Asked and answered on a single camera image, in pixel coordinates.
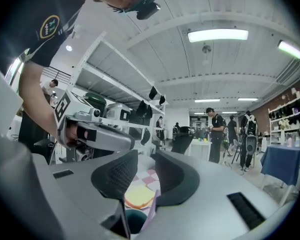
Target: ceiling light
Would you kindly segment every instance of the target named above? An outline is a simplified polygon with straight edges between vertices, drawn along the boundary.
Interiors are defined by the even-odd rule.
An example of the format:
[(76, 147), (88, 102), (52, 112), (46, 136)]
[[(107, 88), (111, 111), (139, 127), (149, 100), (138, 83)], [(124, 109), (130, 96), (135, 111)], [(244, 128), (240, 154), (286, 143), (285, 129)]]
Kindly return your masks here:
[(71, 47), (70, 45), (67, 45), (65, 48), (66, 48), (66, 49), (67, 49), (67, 51), (69, 51), (69, 52), (71, 52), (71, 51), (72, 51), (72, 47)]
[(195, 103), (200, 103), (200, 102), (219, 102), (219, 98), (213, 98), (213, 99), (196, 99), (194, 102)]
[(218, 40), (218, 39), (236, 39), (247, 40), (249, 32), (240, 29), (210, 29), (188, 33), (190, 43)]
[(238, 101), (240, 102), (255, 102), (258, 98), (238, 98)]
[(292, 45), (290, 45), (284, 41), (280, 41), (278, 48), (280, 50), (285, 51), (288, 54), (291, 54), (292, 56), (295, 56), (298, 59), (300, 59), (300, 50), (298, 50), (297, 48), (294, 48)]

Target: gray table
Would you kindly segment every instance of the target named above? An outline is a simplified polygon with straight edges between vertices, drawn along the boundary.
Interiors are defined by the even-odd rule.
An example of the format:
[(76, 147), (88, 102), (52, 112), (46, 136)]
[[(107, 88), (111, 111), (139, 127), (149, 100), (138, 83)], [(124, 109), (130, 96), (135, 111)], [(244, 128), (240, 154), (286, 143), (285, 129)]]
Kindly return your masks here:
[(261, 164), (261, 173), (264, 174), (261, 189), (265, 186), (268, 175), (276, 177), (288, 185), (287, 191), (279, 203), (282, 206), (292, 186), (297, 184), (300, 170), (300, 147), (270, 145), (261, 158)]

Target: cup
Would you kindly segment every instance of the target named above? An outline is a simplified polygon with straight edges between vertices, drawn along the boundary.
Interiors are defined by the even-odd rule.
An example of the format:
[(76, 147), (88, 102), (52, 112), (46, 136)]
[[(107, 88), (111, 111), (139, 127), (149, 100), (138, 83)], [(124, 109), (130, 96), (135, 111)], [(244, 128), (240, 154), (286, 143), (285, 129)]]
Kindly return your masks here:
[(126, 221), (131, 234), (138, 234), (144, 223), (146, 222), (147, 215), (141, 210), (126, 209), (125, 210)]

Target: ceiling beam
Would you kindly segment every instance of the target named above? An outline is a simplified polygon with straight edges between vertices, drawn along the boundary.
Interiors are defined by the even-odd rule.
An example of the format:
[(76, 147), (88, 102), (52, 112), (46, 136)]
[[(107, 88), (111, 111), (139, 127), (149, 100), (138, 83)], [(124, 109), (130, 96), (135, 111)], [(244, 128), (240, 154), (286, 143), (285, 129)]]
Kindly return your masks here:
[(180, 17), (168, 19), (167, 21), (152, 26), (147, 30), (142, 31), (140, 34), (136, 35), (135, 37), (131, 38), (127, 42), (127, 49), (135, 46), (139, 42), (155, 34), (158, 34), (162, 31), (174, 27), (178, 27), (180, 25), (185, 25), (193, 22), (221, 21), (221, 20), (238, 21), (238, 22), (259, 25), (287, 36), (287, 38), (291, 39), (291, 41), (293, 42), (296, 42), (296, 44), (300, 46), (300, 36), (298, 36), (294, 32), (288, 30), (282, 25), (279, 25), (271, 20), (267, 20), (264, 18), (260, 18), (257, 16), (252, 16), (244, 13), (239, 13), (239, 12), (214, 11), (214, 12), (201, 12), (195, 14), (188, 14), (188, 15), (183, 15)]
[(203, 81), (207, 81), (207, 82), (244, 81), (244, 82), (273, 84), (275, 78), (270, 76), (253, 75), (253, 74), (210, 74), (210, 75), (183, 77), (174, 80), (162, 81), (156, 83), (156, 85), (160, 87), (168, 87), (168, 86), (200, 83)]

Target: black slot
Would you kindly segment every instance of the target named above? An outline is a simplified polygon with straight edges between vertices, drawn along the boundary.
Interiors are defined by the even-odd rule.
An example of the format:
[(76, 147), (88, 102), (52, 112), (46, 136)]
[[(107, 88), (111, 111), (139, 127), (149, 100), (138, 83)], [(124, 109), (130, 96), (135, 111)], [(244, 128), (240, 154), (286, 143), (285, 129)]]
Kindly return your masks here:
[(256, 210), (256, 208), (254, 208), (242, 193), (229, 194), (227, 197), (250, 230), (265, 221), (265, 218)]
[(72, 170), (67, 169), (67, 170), (55, 172), (53, 173), (53, 176), (55, 179), (59, 179), (65, 176), (69, 176), (71, 174), (74, 174), (74, 172)]

